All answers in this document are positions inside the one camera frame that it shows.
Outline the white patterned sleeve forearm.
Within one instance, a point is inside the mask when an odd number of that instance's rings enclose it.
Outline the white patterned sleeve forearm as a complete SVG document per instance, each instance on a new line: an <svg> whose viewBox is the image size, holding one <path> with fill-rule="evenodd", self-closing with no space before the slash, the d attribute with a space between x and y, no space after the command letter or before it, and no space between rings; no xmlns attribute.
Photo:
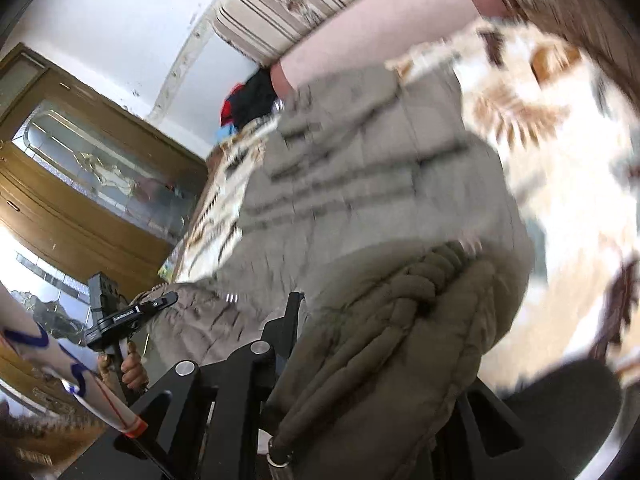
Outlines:
<svg viewBox="0 0 640 480"><path fill-rule="evenodd" d="M60 346L1 286L1 336L34 367L58 378L85 408L131 439L148 424L78 359Z"/></svg>

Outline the person's left hand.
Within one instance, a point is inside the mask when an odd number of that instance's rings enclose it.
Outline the person's left hand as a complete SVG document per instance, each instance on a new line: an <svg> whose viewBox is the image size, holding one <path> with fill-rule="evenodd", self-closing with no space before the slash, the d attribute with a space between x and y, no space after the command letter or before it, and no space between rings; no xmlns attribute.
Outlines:
<svg viewBox="0 0 640 480"><path fill-rule="evenodd" d="M142 392L149 383L149 377L142 365L141 356L137 352L136 345L131 340L127 342L127 356L120 366L122 378L117 377L113 370L112 360L105 353L99 354L98 367L102 382L105 382L112 391L118 385L123 385L131 391Z"/></svg>

